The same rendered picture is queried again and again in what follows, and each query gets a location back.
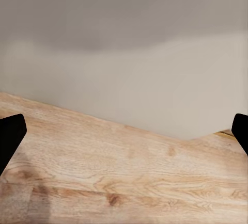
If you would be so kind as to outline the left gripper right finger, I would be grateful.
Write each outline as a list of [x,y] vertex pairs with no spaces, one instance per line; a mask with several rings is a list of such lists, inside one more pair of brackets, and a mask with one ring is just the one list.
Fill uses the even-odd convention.
[[248,116],[236,114],[231,131],[248,155]]

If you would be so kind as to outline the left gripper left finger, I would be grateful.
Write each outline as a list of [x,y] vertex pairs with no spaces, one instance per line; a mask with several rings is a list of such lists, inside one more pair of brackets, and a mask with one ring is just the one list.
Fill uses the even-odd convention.
[[0,119],[0,176],[26,133],[23,114]]

